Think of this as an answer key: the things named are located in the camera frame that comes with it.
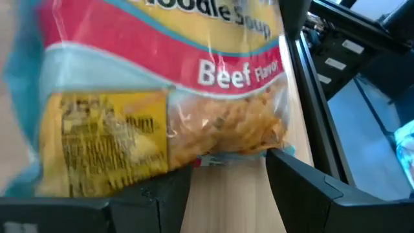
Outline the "black rack with white labels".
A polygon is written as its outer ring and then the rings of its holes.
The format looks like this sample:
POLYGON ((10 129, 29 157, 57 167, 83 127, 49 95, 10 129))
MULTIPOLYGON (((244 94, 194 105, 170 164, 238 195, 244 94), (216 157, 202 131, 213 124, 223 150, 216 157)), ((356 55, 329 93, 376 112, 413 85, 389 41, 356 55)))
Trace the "black rack with white labels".
POLYGON ((352 11, 354 3, 312 0, 303 26, 327 99, 381 53, 405 54, 414 47, 414 0, 376 20, 352 11))

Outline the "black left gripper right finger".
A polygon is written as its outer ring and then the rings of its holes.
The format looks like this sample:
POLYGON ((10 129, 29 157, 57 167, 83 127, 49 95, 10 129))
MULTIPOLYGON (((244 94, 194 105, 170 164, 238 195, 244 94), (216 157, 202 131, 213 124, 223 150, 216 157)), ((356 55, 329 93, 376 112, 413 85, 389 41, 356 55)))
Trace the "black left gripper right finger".
POLYGON ((379 199, 279 149, 266 168, 287 233, 414 233, 414 199, 379 199))

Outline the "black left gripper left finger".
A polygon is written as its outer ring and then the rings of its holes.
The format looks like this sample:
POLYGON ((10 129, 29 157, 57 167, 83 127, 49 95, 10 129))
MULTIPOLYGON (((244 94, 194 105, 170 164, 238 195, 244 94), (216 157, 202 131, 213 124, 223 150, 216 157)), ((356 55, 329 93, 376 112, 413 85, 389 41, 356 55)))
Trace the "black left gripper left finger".
POLYGON ((0 197, 0 233, 180 233, 191 167, 112 197, 0 197))

